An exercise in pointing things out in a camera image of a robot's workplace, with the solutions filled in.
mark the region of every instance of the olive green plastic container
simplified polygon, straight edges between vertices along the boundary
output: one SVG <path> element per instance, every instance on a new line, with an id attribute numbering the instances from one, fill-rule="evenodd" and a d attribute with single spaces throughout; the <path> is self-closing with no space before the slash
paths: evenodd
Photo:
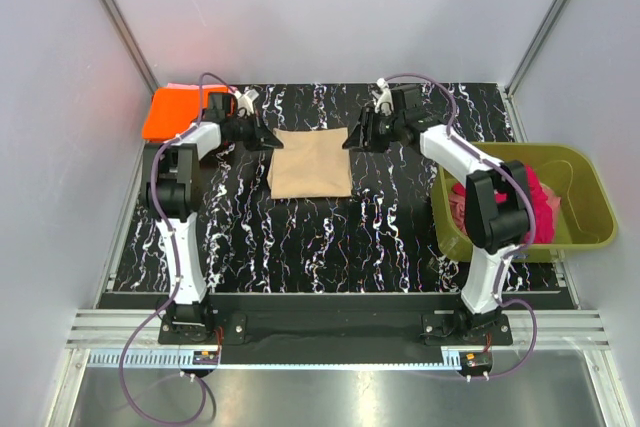
<path id="1" fill-rule="evenodd" d="M 540 182 L 561 197 L 552 244 L 533 244 L 514 261 L 551 262 L 561 251 L 599 249 L 610 244 L 618 225 L 593 164 L 580 152 L 557 144 L 478 142 L 476 147 L 503 161 L 531 166 Z M 449 192 L 457 181 L 442 167 L 431 191 L 438 246 L 451 260 L 471 260 L 472 244 L 453 222 Z"/>

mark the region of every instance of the beige cloth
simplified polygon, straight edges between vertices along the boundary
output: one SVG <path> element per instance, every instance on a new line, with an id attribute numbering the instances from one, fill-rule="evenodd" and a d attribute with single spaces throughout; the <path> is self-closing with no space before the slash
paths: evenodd
<path id="1" fill-rule="evenodd" d="M 349 151 L 342 149 L 347 129 L 287 132 L 274 129 L 284 144 L 274 149 L 267 182 L 271 198 L 350 197 Z"/>

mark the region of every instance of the cable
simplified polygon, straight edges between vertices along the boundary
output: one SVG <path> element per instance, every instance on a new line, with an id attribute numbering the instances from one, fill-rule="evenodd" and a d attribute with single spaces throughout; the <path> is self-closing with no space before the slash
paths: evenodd
<path id="1" fill-rule="evenodd" d="M 449 100 L 449 104 L 451 107 L 451 116 L 449 117 L 449 120 L 447 122 L 447 136 L 449 137 L 449 139 L 451 139 L 453 142 L 455 142 L 459 147 L 461 147 L 462 149 L 464 149 L 467 153 L 471 154 L 475 159 L 477 159 L 478 161 L 482 162 L 483 164 L 489 166 L 490 168 L 494 169 L 496 172 L 498 172 L 502 178 L 504 178 L 516 191 L 516 193 L 518 194 L 518 196 L 520 197 L 520 199 L 522 199 L 525 209 L 527 211 L 527 215 L 529 216 L 529 237 L 526 239 L 525 243 L 515 247 L 514 249 L 506 252 L 500 259 L 500 265 L 498 267 L 498 272 L 496 274 L 496 277 L 494 279 L 493 282 L 493 288 L 492 288 L 492 295 L 493 298 L 496 300 L 496 303 L 502 307 L 503 309 L 513 305 L 513 304 L 519 304 L 522 305 L 525 309 L 527 309 L 529 311 L 529 314 L 531 314 L 531 322 L 533 324 L 533 335 L 531 338 L 531 344 L 529 346 L 529 349 L 527 350 L 527 352 L 525 353 L 525 355 L 522 357 L 522 359 L 520 359 L 520 361 L 514 365 L 513 367 L 511 367 L 510 369 L 501 372 L 499 374 L 494 374 L 491 377 L 493 378 L 501 378 L 501 377 L 505 377 L 509 374 L 512 374 L 514 372 L 516 372 L 517 370 L 519 370 L 524 364 L 525 362 L 529 359 L 529 357 L 531 356 L 531 353 L 533 352 L 533 349 L 535 348 L 536 345 L 536 340 L 538 337 L 538 322 L 536 319 L 536 314 L 533 311 L 533 308 L 531 307 L 531 305 L 529 305 L 528 302 L 525 302 L 522 299 L 511 299 L 507 302 L 502 302 L 502 292 L 500 290 L 500 280 L 502 279 L 502 275 L 504 273 L 504 269 L 507 266 L 507 261 L 510 260 L 516 253 L 521 252 L 527 248 L 529 248 L 529 246 L 531 246 L 531 244 L 533 244 L 533 240 L 536 236 L 536 218 L 535 218 L 535 213 L 533 210 L 533 206 L 531 205 L 531 201 L 529 200 L 529 197 L 527 196 L 527 194 L 525 193 L 525 191 L 522 189 L 522 187 L 520 187 L 520 185 L 515 181 L 515 179 L 513 177 L 511 177 L 511 175 L 509 175 L 502 167 L 500 167 L 499 165 L 495 164 L 494 162 L 484 158 L 484 156 L 480 155 L 475 149 L 473 149 L 470 145 L 468 145 L 466 142 L 464 142 L 460 137 L 458 137 L 458 135 L 456 134 L 455 130 L 453 129 L 453 124 L 455 122 L 456 117 L 458 116 L 458 104 L 456 103 L 456 99 L 453 96 L 453 94 L 449 91 L 449 89 L 447 89 L 444 85 L 442 85 L 440 82 L 437 82 L 436 80 L 432 79 L 431 77 L 428 77 L 426 75 L 422 75 L 422 74 L 415 74 L 415 73 L 402 73 L 402 74 L 395 74 L 395 75 L 391 75 L 389 77 L 385 77 L 384 80 L 386 80 L 387 82 L 391 81 L 391 80 L 395 80 L 398 79 L 400 77 L 415 77 L 417 79 L 421 79 L 424 80 L 426 82 L 429 82 L 433 85 L 435 85 L 436 87 L 438 87 L 438 89 L 440 89 L 442 91 L 443 94 L 445 94 L 445 96 L 448 98 Z"/>
<path id="2" fill-rule="evenodd" d="M 182 134 L 178 134 L 176 135 L 173 139 L 169 139 L 167 141 L 165 141 L 160 148 L 158 149 L 158 151 L 156 152 L 156 155 L 153 158 L 153 163 L 151 164 L 151 200 L 153 202 L 153 206 L 156 209 L 156 212 L 158 213 L 158 215 L 160 216 L 160 219 L 162 220 L 162 222 L 165 223 L 165 225 L 167 226 L 167 231 L 169 232 L 169 235 L 171 236 L 171 248 L 173 249 L 173 254 L 174 254 L 174 258 L 175 258 L 175 262 L 176 262 L 176 285 L 173 289 L 173 291 L 171 292 L 171 294 L 169 295 L 169 298 L 160 306 L 158 307 L 155 312 L 153 312 L 152 314 L 150 314 L 145 320 L 142 321 L 142 323 L 136 327 L 136 329 L 133 331 L 133 333 L 131 334 L 131 336 L 129 337 L 129 339 L 127 339 L 127 341 L 124 344 L 124 347 L 122 349 L 122 353 L 120 354 L 120 361 L 118 362 L 118 378 L 120 380 L 120 387 L 122 388 L 122 393 L 124 394 L 125 399 L 127 399 L 127 403 L 131 406 L 131 408 L 134 410 L 134 412 L 136 414 L 138 414 L 140 417 L 142 417 L 145 420 L 148 420 L 150 422 L 153 422 L 155 424 L 158 425 L 167 425 L 167 426 L 182 426 L 182 425 L 189 425 L 191 423 L 193 423 L 198 417 L 200 417 L 200 414 L 202 414 L 202 411 L 204 410 L 204 406 L 206 404 L 207 401 L 207 384 L 200 379 L 199 377 L 195 377 L 195 376 L 191 376 L 191 379 L 196 379 L 198 384 L 200 385 L 200 388 L 202 389 L 202 402 L 200 403 L 200 407 L 198 408 L 198 410 L 196 411 L 196 413 L 194 415 L 192 415 L 191 417 L 189 417 L 186 420 L 182 420 L 182 421 L 178 421 L 178 422 L 168 422 L 168 421 L 164 421 L 162 419 L 158 419 L 156 417 L 153 417 L 149 414 L 147 414 L 144 410 L 142 410 L 138 404 L 136 404 L 135 399 L 131 396 L 129 389 L 127 388 L 127 383 L 125 381 L 124 378 L 124 360 L 127 354 L 127 351 L 129 350 L 129 348 L 131 347 L 131 344 L 133 343 L 133 341 L 135 340 L 135 338 L 137 337 L 137 335 L 142 331 L 142 329 L 144 329 L 144 327 L 151 322 L 157 315 L 159 315 L 160 312 L 162 312 L 163 310 L 166 310 L 167 307 L 171 304 L 171 302 L 173 302 L 176 298 L 176 296 L 178 295 L 178 291 L 180 290 L 180 281 L 181 281 L 181 276 L 182 276 L 182 270 L 181 270 L 181 266 L 180 266 L 180 256 L 178 255 L 178 243 L 176 241 L 176 237 L 175 237 L 175 231 L 173 229 L 173 226 L 171 225 L 171 222 L 169 221 L 169 218 L 167 217 L 167 214 L 164 212 L 164 210 L 162 210 L 162 206 L 160 205 L 160 201 L 158 200 L 158 165 L 160 164 L 160 159 L 162 158 L 162 155 L 164 154 L 164 152 L 171 147 L 172 145 L 174 145 L 175 143 L 179 142 L 180 140 L 182 140 L 182 138 L 184 137 L 188 137 L 189 135 L 191 135 L 200 125 L 200 123 L 202 122 L 202 111 L 204 110 L 204 78 L 206 76 L 209 77 L 213 77 L 214 79 L 216 79 L 218 82 L 224 84 L 229 90 L 235 91 L 237 89 L 235 89 L 235 87 L 231 87 L 229 86 L 229 84 L 227 84 L 224 80 L 222 80 L 220 77 L 218 77 L 215 74 L 212 74 L 210 72 L 205 72 L 203 74 L 200 75 L 200 77 L 198 78 L 198 89 L 200 92 L 200 105 L 199 105 L 199 109 L 198 109 L 198 118 L 196 120 L 195 125 L 191 125 L 187 130 L 185 130 Z"/>

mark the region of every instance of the crumpled fabric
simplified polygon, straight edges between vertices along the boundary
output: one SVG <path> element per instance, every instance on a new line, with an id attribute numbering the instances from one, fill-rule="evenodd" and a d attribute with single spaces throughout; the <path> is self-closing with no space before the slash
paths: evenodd
<path id="1" fill-rule="evenodd" d="M 533 212 L 536 217 L 536 236 L 534 244 L 550 244 L 555 236 L 555 226 L 560 212 L 560 197 L 552 189 L 540 183 L 538 176 L 530 166 L 526 166 L 527 180 L 531 189 L 531 200 L 533 202 Z M 465 188 L 457 183 L 449 192 L 449 207 L 453 221 L 465 235 L 467 229 L 464 226 L 465 213 Z M 496 202 L 502 203 L 507 200 L 506 194 L 496 194 Z M 529 234 L 525 236 L 525 241 L 529 239 Z"/>

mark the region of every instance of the marble tabletop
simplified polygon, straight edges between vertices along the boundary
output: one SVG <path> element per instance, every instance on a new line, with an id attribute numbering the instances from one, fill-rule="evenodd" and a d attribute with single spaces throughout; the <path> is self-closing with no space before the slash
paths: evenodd
<path id="1" fill-rule="evenodd" d="M 460 108 L 456 129 L 470 140 L 511 141 L 495 84 L 446 84 Z M 278 84 L 258 90 L 270 128 L 353 127 L 374 84 Z M 443 117 L 444 96 L 423 87 Z M 197 237 L 212 292 L 456 292 L 469 264 L 438 250 L 429 193 L 436 165 L 411 148 L 351 153 L 353 193 L 344 199 L 273 200 L 271 153 L 229 145 L 201 162 L 205 183 Z M 158 229 L 137 204 L 115 292 L 165 292 L 169 278 Z M 507 290 L 556 288 L 551 264 L 515 264 Z"/>

